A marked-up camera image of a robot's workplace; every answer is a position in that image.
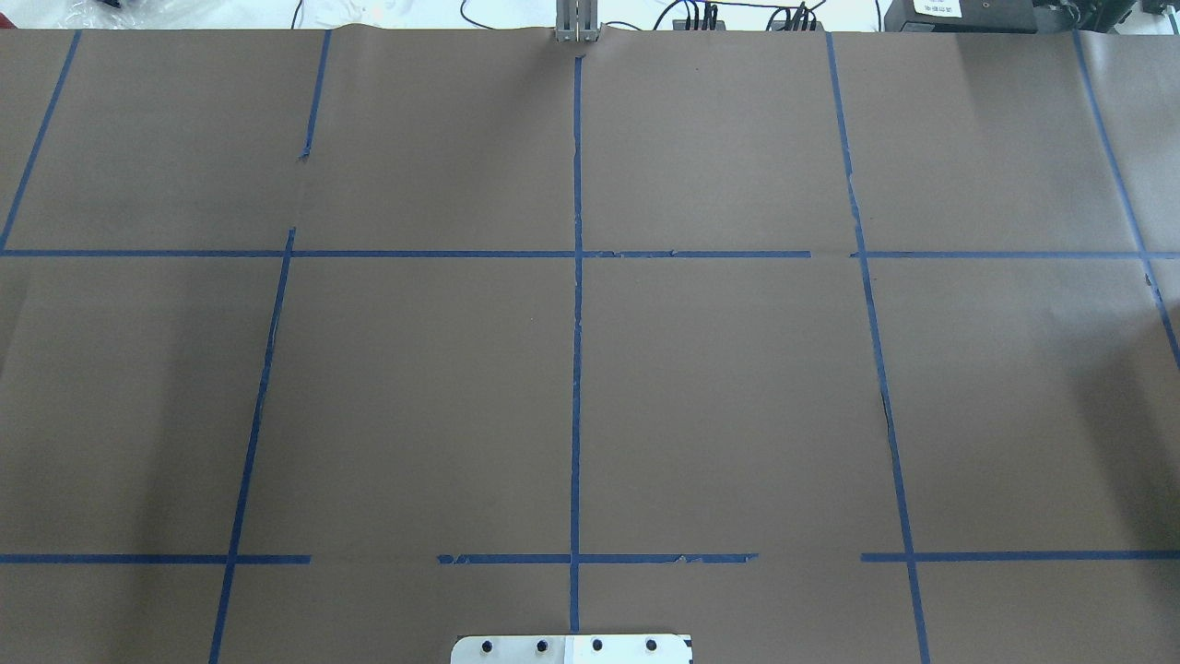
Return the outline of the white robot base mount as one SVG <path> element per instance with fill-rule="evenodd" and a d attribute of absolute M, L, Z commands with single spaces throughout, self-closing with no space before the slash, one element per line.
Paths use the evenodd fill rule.
<path fill-rule="evenodd" d="M 451 663 L 691 663 L 689 635 L 468 635 Z"/>

